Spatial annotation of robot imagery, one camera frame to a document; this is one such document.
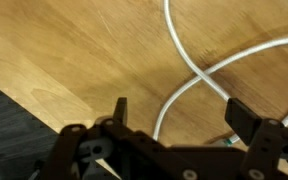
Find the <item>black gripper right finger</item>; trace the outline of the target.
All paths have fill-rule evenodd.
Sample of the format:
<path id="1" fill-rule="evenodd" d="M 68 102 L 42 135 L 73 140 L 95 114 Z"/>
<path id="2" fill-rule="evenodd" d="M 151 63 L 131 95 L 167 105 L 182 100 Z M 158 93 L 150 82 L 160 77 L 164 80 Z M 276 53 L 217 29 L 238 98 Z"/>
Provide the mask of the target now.
<path id="1" fill-rule="evenodd" d="M 251 180 L 288 180 L 278 170 L 279 160 L 288 163 L 288 127 L 281 121 L 262 118 L 237 98 L 229 98 L 225 121 L 248 147 L 241 175 Z"/>

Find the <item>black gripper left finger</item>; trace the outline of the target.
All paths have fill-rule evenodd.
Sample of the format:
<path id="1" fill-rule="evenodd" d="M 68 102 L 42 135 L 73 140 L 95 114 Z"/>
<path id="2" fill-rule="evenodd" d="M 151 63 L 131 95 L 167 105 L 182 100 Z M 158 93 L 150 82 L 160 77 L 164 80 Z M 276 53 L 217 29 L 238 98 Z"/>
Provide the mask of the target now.
<path id="1" fill-rule="evenodd" d="M 192 163 L 126 123 L 120 97 L 111 118 L 64 127 L 39 180 L 198 180 Z"/>

